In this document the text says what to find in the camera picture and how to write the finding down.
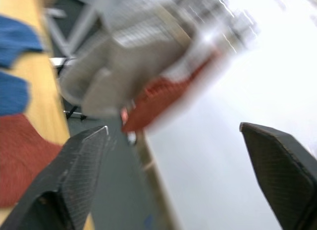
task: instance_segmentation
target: chair leg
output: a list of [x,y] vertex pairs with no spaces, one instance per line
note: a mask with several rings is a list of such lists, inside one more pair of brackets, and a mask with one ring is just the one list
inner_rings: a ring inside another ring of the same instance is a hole
[[66,114],[66,119],[69,119],[71,115],[76,111],[78,106],[73,106],[73,108],[69,111],[69,113]]

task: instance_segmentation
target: blue cloth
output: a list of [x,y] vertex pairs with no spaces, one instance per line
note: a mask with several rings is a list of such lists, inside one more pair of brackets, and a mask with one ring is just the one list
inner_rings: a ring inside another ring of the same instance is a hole
[[0,67],[10,68],[25,51],[43,51],[35,32],[24,23],[0,16]]
[[28,102],[27,82],[0,71],[0,116],[22,113]]

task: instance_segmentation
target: red fabric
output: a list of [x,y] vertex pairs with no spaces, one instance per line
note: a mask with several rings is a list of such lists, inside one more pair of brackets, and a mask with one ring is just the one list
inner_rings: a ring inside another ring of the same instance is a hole
[[190,87],[191,83],[201,73],[205,66],[218,57],[213,52],[203,64],[186,80],[174,83],[160,77],[148,83],[144,91],[135,100],[135,109],[129,114],[127,122],[122,127],[123,132],[139,131],[151,124],[174,102],[180,99]]
[[0,207],[14,205],[60,152],[22,115],[0,117]]

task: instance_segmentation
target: white table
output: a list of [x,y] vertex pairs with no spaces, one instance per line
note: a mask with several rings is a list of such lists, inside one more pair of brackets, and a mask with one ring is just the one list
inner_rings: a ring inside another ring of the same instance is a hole
[[239,132],[240,122],[294,135],[317,154],[317,28],[302,10],[250,0],[260,48],[237,57],[187,110],[146,131],[182,230],[279,230]]

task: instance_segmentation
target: wooden table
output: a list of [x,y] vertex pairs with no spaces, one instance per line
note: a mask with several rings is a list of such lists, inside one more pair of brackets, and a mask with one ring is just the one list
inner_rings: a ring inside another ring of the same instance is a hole
[[[44,44],[49,44],[42,20],[42,0],[0,0],[0,14],[32,26]],[[25,53],[15,62],[9,74],[27,80],[31,85],[31,102],[25,112],[31,124],[46,140],[64,144],[69,138],[68,127],[56,86],[56,72],[48,53]],[[0,209],[0,225],[12,208]],[[93,230],[91,216],[85,230]]]

